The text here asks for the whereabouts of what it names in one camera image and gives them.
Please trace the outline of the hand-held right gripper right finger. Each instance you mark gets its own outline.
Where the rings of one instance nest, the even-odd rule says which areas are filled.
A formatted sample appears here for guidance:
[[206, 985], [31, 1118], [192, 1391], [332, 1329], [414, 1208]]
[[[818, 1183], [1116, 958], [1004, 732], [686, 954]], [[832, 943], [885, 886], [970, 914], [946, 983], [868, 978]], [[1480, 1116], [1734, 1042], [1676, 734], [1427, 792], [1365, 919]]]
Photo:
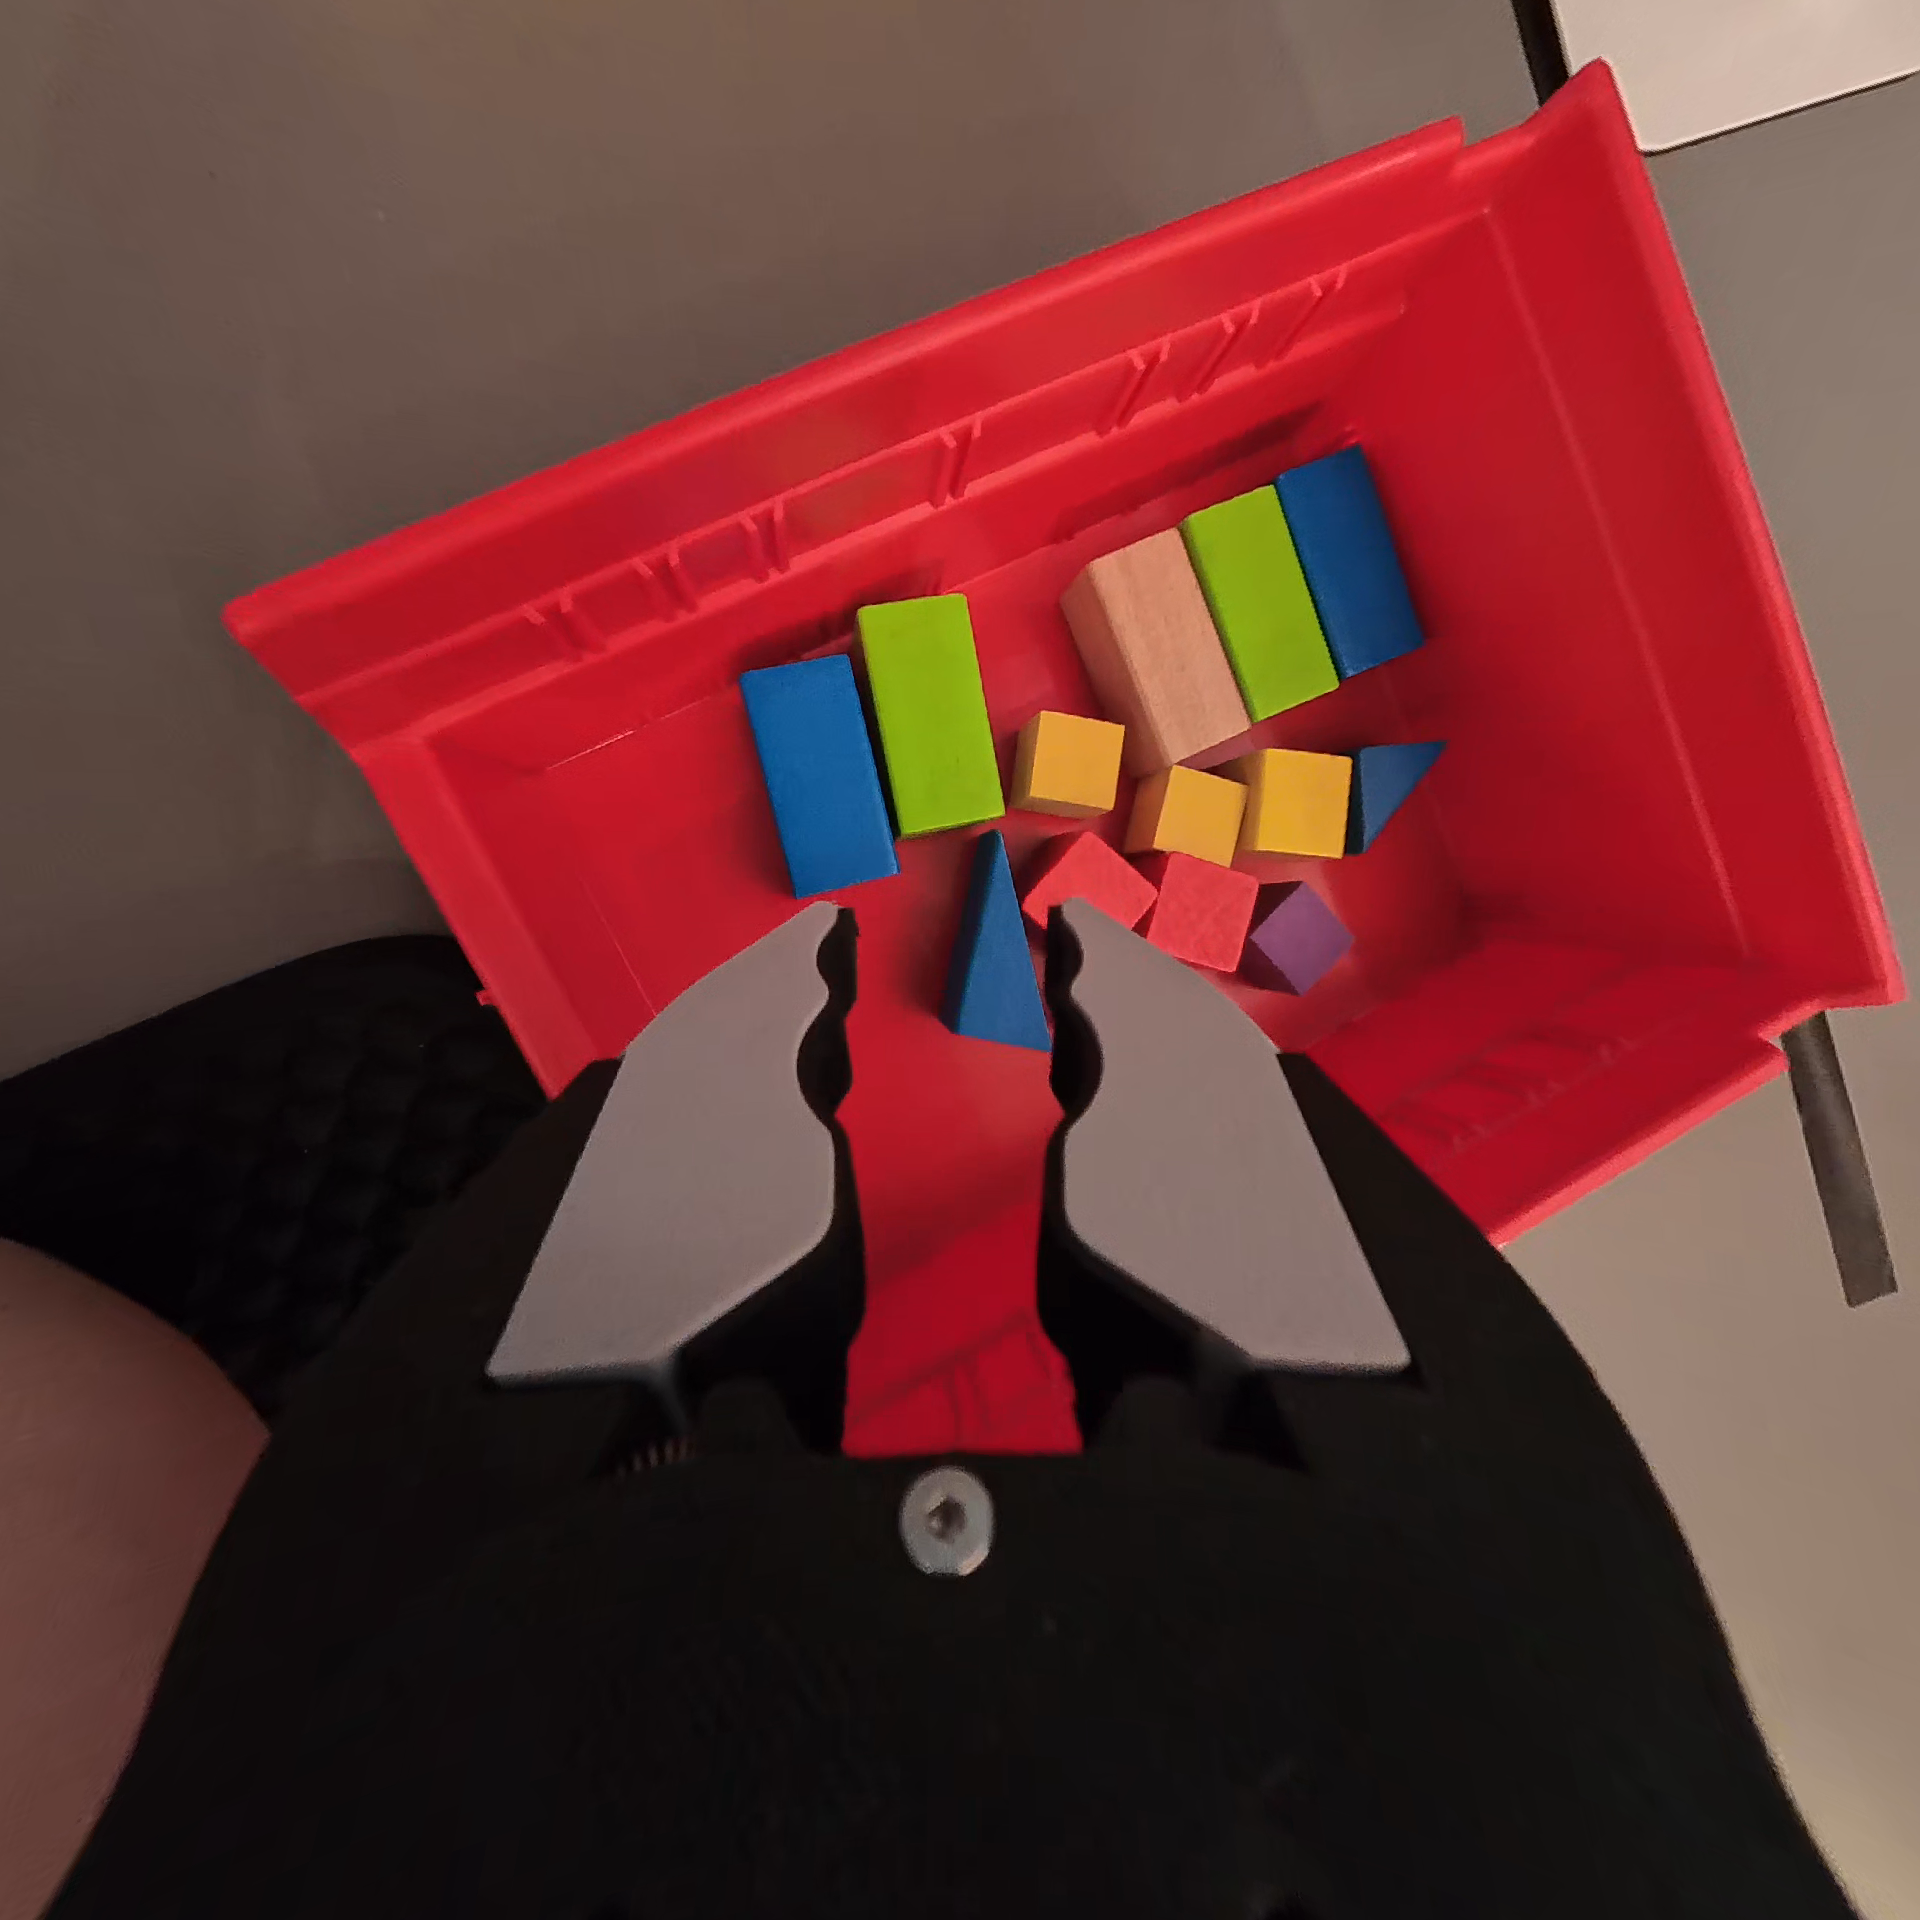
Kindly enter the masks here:
[[1140, 1380], [1206, 1417], [1270, 1375], [1399, 1377], [1387, 1307], [1267, 1033], [1085, 899], [1047, 916], [1037, 1307], [1077, 1430]]

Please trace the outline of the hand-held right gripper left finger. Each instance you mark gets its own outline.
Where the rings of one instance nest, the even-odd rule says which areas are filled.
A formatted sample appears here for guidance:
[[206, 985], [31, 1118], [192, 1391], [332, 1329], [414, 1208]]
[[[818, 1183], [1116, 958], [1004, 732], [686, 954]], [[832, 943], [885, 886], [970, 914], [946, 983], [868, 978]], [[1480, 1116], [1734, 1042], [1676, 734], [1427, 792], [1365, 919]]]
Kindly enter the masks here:
[[866, 1284], [848, 1137], [856, 921], [807, 903], [623, 1049], [486, 1362], [499, 1385], [637, 1383], [688, 1426], [771, 1388], [845, 1431]]

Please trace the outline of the purple wooden cube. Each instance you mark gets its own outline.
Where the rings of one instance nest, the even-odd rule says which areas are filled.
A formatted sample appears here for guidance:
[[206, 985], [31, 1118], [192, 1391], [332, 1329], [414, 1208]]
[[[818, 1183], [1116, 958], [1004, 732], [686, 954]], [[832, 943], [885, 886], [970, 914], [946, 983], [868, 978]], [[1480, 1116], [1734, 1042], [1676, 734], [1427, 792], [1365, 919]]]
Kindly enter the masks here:
[[1308, 995], [1352, 952], [1352, 932], [1308, 880], [1267, 882], [1254, 899], [1238, 978], [1267, 993]]

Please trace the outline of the red wooden cube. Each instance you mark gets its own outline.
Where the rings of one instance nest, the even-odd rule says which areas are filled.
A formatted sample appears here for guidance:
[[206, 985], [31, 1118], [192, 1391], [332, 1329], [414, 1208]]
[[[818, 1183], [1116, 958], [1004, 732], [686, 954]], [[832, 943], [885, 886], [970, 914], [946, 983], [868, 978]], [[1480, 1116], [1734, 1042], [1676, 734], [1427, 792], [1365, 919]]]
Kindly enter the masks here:
[[1186, 852], [1146, 852], [1134, 867], [1154, 890], [1139, 924], [1152, 946], [1188, 968], [1231, 976], [1242, 966], [1262, 882]]
[[1056, 905], [1075, 899], [1095, 905], [1122, 929], [1139, 929], [1158, 887], [1135, 865], [1090, 831], [1043, 840], [1020, 870], [1016, 897], [1034, 929], [1047, 930]]

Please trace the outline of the blue rectangular wooden block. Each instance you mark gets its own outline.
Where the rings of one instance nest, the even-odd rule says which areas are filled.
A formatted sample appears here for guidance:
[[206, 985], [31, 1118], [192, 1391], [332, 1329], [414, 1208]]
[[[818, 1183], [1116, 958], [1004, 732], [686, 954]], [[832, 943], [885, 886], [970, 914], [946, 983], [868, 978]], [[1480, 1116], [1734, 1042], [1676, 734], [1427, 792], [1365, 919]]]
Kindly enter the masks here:
[[791, 891], [836, 897], [899, 876], [853, 663], [823, 656], [738, 680]]
[[1338, 680], [1421, 649], [1423, 625], [1365, 451], [1286, 470], [1275, 492]]
[[1013, 865], [996, 831], [974, 842], [941, 1022], [956, 1038], [1048, 1054], [1052, 1033]]

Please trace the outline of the red plastic bin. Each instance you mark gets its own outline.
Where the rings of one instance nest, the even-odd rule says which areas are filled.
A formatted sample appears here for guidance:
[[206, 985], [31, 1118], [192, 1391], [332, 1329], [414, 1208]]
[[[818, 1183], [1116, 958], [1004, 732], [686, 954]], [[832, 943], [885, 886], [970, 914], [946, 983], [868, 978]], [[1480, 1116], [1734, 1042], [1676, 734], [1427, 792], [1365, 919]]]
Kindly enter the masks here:
[[860, 1454], [1077, 1448], [1036, 1310], [1058, 1106], [941, 996], [971, 844], [1047, 708], [1110, 720], [1092, 560], [1359, 446], [1423, 648], [1194, 754], [1445, 738], [1308, 880], [1302, 996], [1183, 966], [1304, 1051], [1495, 1242], [1904, 995], [1784, 572], [1615, 82], [1387, 140], [845, 348], [234, 601], [357, 761], [549, 1092], [797, 908], [738, 680], [967, 598], [1005, 811], [854, 886], [871, 1278]]

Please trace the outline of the orange wooden cube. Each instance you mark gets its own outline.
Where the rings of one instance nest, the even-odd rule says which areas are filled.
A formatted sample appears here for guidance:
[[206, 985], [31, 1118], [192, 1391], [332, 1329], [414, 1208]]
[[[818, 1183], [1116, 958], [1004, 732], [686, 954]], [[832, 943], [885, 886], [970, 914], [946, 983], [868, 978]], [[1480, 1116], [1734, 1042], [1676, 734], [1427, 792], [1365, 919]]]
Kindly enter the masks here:
[[1120, 838], [1130, 857], [1186, 856], [1218, 870], [1234, 865], [1247, 787], [1238, 780], [1171, 766], [1135, 783]]
[[1116, 804], [1125, 727], [1077, 711], [1036, 711], [1015, 743], [1007, 810], [1090, 820]]
[[1259, 751], [1226, 761], [1245, 792], [1237, 857], [1343, 857], [1356, 761], [1343, 752]]

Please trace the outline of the small blue triangle block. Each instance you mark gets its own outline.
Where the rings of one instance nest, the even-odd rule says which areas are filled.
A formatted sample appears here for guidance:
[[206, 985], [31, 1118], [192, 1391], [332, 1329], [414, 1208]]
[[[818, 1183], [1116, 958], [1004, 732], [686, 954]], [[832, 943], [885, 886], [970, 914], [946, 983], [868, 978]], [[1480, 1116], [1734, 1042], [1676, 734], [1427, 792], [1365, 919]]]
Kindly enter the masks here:
[[1374, 847], [1446, 751], [1445, 738], [1375, 743], [1351, 754], [1351, 795], [1343, 856]]

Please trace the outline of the green wooden block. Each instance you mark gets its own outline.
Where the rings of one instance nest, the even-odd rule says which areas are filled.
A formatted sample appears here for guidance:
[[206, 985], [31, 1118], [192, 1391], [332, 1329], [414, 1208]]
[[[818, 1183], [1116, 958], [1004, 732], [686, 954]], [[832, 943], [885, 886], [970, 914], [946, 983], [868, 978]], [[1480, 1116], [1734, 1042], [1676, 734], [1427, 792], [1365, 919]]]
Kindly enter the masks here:
[[1005, 800], [967, 598], [864, 606], [854, 638], [900, 838], [996, 820]]
[[1333, 694], [1338, 667], [1277, 488], [1194, 513], [1180, 534], [1250, 722]]

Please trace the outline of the beige long wooden block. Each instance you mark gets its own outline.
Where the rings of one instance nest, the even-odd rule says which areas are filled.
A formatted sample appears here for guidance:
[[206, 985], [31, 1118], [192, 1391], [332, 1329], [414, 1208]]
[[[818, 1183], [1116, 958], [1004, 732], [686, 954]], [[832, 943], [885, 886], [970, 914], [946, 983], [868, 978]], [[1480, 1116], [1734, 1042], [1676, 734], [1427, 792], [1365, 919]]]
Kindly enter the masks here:
[[1087, 562], [1060, 614], [1100, 708], [1122, 724], [1130, 777], [1164, 774], [1253, 724], [1180, 531]]

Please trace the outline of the person's right forearm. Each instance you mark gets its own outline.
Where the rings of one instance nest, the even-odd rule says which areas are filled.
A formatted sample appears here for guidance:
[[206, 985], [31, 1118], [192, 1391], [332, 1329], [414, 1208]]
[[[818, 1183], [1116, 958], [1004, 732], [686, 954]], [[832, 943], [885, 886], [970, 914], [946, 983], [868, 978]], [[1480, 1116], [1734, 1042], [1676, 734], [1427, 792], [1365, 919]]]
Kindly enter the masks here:
[[106, 1808], [268, 1442], [136, 1303], [2, 1247], [2, 1916], [42, 1916]]

